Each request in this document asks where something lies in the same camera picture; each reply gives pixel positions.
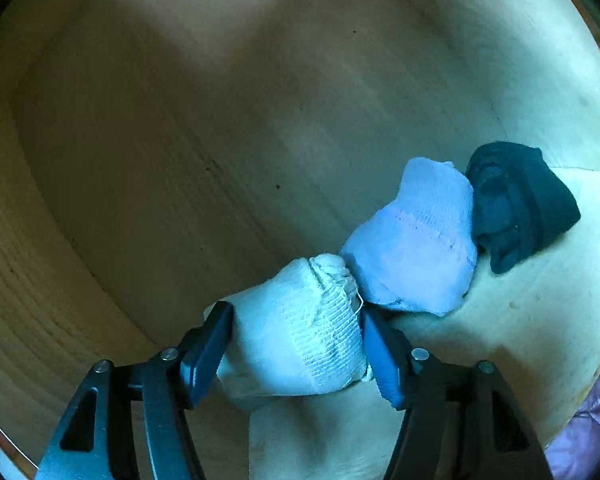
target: sock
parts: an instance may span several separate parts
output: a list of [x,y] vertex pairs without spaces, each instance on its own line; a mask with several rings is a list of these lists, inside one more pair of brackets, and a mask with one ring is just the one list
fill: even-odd
[[356,229],[340,254],[365,301],[444,316],[474,274],[472,187],[450,162],[412,158],[400,191]]
[[358,287],[341,257],[292,261],[268,282],[224,299],[235,308],[218,368],[229,397],[327,394],[371,379]]
[[547,247],[580,219],[573,195],[538,148],[485,144],[466,176],[474,186],[474,240],[491,253],[495,274]]

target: wooden surface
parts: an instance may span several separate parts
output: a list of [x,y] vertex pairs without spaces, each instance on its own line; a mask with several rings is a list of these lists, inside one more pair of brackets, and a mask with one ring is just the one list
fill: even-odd
[[[462,170],[492,140],[583,168],[561,173],[583,220],[502,278],[483,263],[458,314],[399,323],[447,360],[494,358],[547,441],[600,366],[600,53],[569,0],[15,0],[0,426],[38,460],[98,357],[145,359],[217,298],[338,251],[408,158]],[[375,391],[258,412],[254,478],[380,471],[396,423]],[[194,417],[210,478],[244,478],[246,417],[217,397]],[[282,458],[306,469],[276,476]]]

